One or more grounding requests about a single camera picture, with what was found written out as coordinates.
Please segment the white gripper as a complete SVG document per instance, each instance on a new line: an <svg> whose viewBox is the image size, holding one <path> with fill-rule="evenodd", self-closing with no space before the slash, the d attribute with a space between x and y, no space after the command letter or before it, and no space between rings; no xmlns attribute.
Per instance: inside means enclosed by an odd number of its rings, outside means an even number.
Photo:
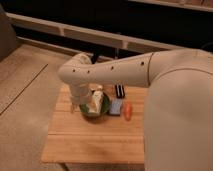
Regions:
<svg viewBox="0 0 213 171"><path fill-rule="evenodd" d="M92 92L88 84L81 85L70 85L70 101L71 101L71 112L82 104L87 104L91 101Z"/></svg>

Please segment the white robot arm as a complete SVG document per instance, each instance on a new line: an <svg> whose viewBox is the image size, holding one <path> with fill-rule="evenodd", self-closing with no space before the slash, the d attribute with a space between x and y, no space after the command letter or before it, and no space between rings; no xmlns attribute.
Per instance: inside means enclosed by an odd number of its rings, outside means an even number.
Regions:
<svg viewBox="0 0 213 171"><path fill-rule="evenodd" d="M59 77L77 105L89 101L91 83L146 88L145 170L213 171L213 53L186 48L97 64L80 53Z"/></svg>

